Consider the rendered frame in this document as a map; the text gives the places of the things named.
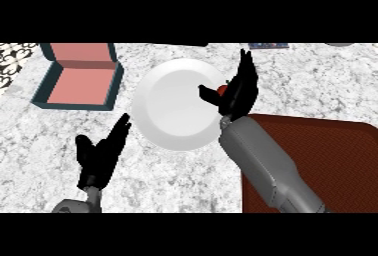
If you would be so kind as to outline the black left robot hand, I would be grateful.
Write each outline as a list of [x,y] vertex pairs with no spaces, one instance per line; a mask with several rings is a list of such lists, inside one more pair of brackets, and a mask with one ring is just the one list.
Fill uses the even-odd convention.
[[77,161],[81,166],[77,187],[81,190],[89,187],[102,190],[108,186],[118,157],[126,146],[130,127],[130,115],[124,113],[108,137],[97,144],[92,143],[86,135],[75,137]]

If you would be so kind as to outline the dark blue patterned object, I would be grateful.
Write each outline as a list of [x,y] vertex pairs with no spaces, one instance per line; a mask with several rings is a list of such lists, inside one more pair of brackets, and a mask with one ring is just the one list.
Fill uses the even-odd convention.
[[250,49],[284,49],[289,48],[288,43],[248,43]]

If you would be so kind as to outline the black and white patterned cloth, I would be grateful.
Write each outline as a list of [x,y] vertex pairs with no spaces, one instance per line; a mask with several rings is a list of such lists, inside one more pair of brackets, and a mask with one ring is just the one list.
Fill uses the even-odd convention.
[[37,43],[0,43],[0,93],[10,86],[37,46]]

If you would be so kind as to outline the teal box with pink lining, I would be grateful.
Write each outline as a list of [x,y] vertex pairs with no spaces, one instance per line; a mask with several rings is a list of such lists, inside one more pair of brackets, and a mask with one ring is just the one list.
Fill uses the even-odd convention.
[[111,111],[123,65],[112,43],[41,43],[50,67],[31,103],[41,109]]

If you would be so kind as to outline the white round plate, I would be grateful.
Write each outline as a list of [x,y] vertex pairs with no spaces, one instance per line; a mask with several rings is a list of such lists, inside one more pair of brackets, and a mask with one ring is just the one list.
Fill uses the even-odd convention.
[[190,151],[220,136],[219,108],[199,98],[198,86],[216,90],[226,78],[196,59],[174,59],[146,74],[136,88],[131,118],[145,138],[171,151]]

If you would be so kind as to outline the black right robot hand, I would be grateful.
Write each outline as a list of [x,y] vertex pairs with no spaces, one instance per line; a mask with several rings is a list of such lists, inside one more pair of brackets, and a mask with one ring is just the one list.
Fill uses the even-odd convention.
[[235,121],[247,116],[258,95],[258,75],[252,63],[251,52],[241,50],[238,72],[233,76],[224,92],[219,93],[204,85],[198,86],[199,98],[219,107],[219,114]]

